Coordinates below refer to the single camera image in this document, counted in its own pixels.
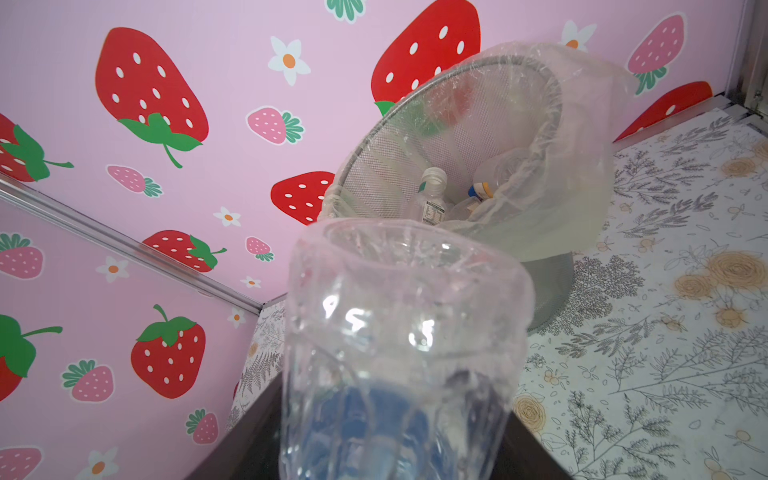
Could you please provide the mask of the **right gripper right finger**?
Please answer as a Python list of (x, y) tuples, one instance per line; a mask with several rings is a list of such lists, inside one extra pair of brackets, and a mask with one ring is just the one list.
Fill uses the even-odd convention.
[(512, 413), (491, 472), (491, 480), (571, 480), (571, 476)]

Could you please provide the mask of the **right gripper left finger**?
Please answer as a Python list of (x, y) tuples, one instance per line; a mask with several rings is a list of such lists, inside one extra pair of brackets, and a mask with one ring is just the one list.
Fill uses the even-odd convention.
[(187, 479), (279, 479), (282, 387), (278, 375)]

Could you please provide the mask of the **clear bottle blue label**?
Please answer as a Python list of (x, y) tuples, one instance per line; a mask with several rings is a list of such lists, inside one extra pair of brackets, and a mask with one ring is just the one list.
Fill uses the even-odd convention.
[(308, 227), (286, 298), (284, 479), (486, 479), (527, 351), (516, 259), (411, 220)]

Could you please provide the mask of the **clear bottle blue cap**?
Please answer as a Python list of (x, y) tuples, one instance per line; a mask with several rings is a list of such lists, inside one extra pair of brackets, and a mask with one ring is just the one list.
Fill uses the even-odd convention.
[(477, 182), (469, 188), (468, 195), (477, 198), (479, 201), (485, 201), (494, 197), (494, 190), (488, 182)]

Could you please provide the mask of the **clear bottle yellow label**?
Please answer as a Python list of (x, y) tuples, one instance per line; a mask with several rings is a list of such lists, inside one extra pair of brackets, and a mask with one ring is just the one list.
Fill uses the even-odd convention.
[(447, 174), (439, 167), (427, 168), (415, 198), (415, 218), (431, 226), (441, 223), (451, 209), (445, 196)]

